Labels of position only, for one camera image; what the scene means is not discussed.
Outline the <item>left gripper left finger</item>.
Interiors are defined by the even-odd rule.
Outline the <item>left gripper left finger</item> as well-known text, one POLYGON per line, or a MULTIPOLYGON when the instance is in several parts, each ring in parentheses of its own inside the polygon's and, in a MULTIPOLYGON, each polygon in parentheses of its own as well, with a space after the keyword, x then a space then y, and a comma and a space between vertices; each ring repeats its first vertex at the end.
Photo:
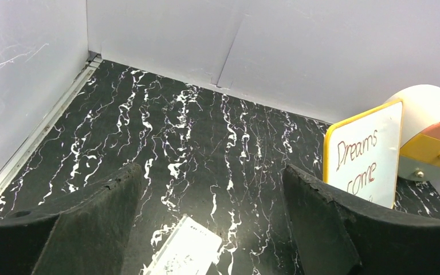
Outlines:
POLYGON ((119 274, 142 177, 142 167, 131 163, 0 219, 0 274, 119 274))

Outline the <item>yellow framed whiteboard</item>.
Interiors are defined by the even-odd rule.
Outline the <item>yellow framed whiteboard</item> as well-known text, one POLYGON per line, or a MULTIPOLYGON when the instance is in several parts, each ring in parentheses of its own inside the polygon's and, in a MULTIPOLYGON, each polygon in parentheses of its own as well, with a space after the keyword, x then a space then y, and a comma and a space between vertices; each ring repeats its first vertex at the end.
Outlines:
POLYGON ((323 181, 348 194, 393 208, 402 124, 402 100, 332 124, 323 144, 323 181))

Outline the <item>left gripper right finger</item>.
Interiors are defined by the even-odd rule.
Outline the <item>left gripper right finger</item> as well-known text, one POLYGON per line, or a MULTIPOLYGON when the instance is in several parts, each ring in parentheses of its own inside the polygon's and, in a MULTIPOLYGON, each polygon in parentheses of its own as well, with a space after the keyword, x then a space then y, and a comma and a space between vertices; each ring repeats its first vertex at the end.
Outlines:
POLYGON ((440 219, 379 206, 291 164, 282 187, 305 274, 440 274, 440 219))

